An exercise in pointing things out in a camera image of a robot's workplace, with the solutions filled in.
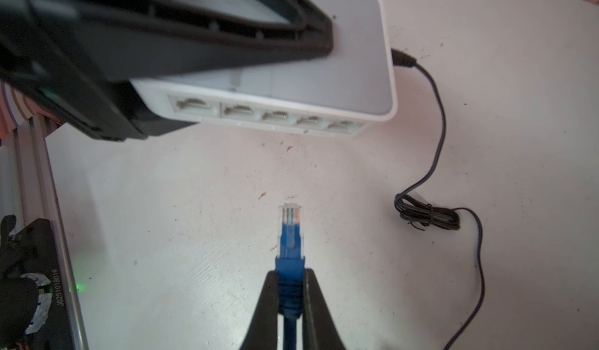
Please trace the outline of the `white network switch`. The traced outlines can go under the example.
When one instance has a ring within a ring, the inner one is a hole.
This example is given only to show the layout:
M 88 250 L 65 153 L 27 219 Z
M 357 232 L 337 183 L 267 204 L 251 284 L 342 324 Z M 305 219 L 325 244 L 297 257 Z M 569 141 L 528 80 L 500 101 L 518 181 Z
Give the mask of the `white network switch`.
M 170 121 L 356 136 L 391 120 L 398 100 L 383 0 L 312 1 L 332 20 L 327 57 L 138 78 L 133 87 Z

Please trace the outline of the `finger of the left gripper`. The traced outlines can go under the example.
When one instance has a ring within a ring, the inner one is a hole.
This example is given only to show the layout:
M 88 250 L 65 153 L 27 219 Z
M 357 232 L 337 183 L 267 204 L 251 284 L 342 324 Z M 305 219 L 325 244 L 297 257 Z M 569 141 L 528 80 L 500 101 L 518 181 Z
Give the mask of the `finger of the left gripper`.
M 174 0 L 69 0 L 75 34 L 108 81 L 325 57 L 331 19 L 310 0 L 258 0 L 282 22 L 256 22 Z

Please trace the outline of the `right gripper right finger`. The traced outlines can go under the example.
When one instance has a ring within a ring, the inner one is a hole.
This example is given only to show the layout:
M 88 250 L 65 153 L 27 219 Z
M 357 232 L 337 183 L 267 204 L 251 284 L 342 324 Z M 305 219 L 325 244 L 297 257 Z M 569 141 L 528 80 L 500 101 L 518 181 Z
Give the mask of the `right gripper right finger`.
M 312 269 L 304 270 L 302 341 L 307 350 L 346 350 Z

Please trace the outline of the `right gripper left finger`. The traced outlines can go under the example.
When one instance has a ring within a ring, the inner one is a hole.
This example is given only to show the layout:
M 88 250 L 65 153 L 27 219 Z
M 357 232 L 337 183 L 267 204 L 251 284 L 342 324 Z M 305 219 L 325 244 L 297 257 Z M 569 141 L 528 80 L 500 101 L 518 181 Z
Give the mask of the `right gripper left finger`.
M 266 274 L 257 306 L 240 350 L 276 349 L 278 344 L 279 276 Z

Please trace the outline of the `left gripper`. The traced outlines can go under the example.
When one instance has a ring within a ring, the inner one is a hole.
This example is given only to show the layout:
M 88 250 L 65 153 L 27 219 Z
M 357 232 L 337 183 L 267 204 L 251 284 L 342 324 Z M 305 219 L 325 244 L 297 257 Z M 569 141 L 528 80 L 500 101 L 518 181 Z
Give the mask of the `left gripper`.
M 43 26 L 34 0 L 1 0 L 1 79 L 92 139 L 147 139 L 189 127 L 154 114 L 130 81 L 108 81 L 73 36 Z

